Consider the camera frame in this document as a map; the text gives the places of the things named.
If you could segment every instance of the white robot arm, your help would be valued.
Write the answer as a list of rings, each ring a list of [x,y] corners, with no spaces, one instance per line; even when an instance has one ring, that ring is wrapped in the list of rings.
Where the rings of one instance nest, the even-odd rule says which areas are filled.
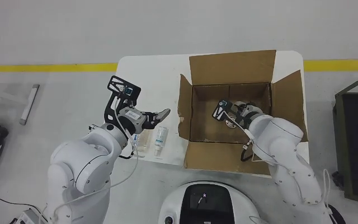
[[[219,102],[213,117],[247,133],[254,154],[268,163],[272,179],[293,212],[293,223],[332,223],[317,178],[296,151],[303,136],[296,125],[265,115],[254,105],[225,100]]]
[[[82,139],[61,144],[51,156],[48,169],[51,224],[103,223],[109,206],[114,162],[118,157],[133,155],[132,151],[129,157],[121,156],[128,136],[154,129],[170,113],[169,109],[160,113],[137,110],[140,88],[118,77],[112,76],[108,89],[112,96],[105,110],[106,123],[90,129]]]

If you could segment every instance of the black mount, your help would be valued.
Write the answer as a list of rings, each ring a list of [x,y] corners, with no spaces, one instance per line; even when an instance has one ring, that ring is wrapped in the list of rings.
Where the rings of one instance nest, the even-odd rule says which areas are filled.
[[[244,104],[244,105],[240,105],[240,106],[237,106],[237,105],[234,105],[237,110],[234,111],[232,110],[232,106],[234,104],[228,100],[220,100],[217,104],[217,106],[215,107],[215,110],[212,114],[213,118],[217,121],[224,121],[224,120],[227,120],[229,122],[231,122],[230,118],[228,118],[226,116],[226,114],[224,113],[224,111],[227,113],[227,114],[234,114],[235,115],[235,122],[236,123],[240,123],[242,120],[244,121],[244,126],[243,128],[248,128],[251,120],[250,120],[250,117],[253,116],[254,114],[247,114],[246,116],[241,116],[241,112],[246,108],[246,106],[248,105],[253,105],[253,103],[249,102],[247,104]]]
[[[117,114],[119,114],[119,111],[127,106],[136,106],[136,101],[138,99],[138,96],[140,94],[140,87],[127,82],[126,80],[123,80],[117,76],[112,76],[110,82],[108,83],[107,89],[112,91],[112,95],[107,103],[106,109],[105,109],[105,122],[113,124],[120,130],[121,127],[115,118],[115,112],[114,109],[112,109],[112,105],[115,103],[116,98],[119,98],[119,103],[116,107],[114,105],[115,110],[117,111]]]

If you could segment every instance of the yellow floor stripe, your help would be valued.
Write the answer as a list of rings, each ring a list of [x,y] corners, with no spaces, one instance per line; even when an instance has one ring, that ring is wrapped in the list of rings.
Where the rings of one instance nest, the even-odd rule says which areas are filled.
[[[358,71],[358,60],[305,60],[305,72]]]
[[[117,63],[0,66],[0,72],[116,72]]]
[[[0,72],[116,72],[117,63],[0,66]],[[358,71],[356,60],[305,60],[305,72]]]

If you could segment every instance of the clear bottle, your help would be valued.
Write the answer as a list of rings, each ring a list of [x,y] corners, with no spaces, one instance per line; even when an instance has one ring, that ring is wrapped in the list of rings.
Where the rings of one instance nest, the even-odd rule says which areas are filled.
[[[158,133],[157,133],[157,137],[156,137],[156,142],[155,142],[155,149],[154,149],[154,155],[155,156],[160,156],[161,152],[164,148],[164,145],[166,144],[166,140],[168,137],[168,132],[169,129],[166,127],[159,127]]]
[[[152,136],[152,130],[143,130],[140,134],[134,135],[134,144],[139,152],[145,152],[149,146],[149,140]]]

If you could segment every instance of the open cardboard box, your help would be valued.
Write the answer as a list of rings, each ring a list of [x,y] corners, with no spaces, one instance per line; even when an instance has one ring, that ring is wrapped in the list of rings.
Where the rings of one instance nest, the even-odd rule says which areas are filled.
[[[189,140],[185,168],[269,174],[263,162],[240,160],[248,142],[240,129],[212,118],[221,99],[253,102],[297,125],[304,132],[302,142],[308,141],[300,71],[271,83],[275,56],[275,50],[263,50],[189,57],[192,85],[181,75],[178,101],[179,136]]]

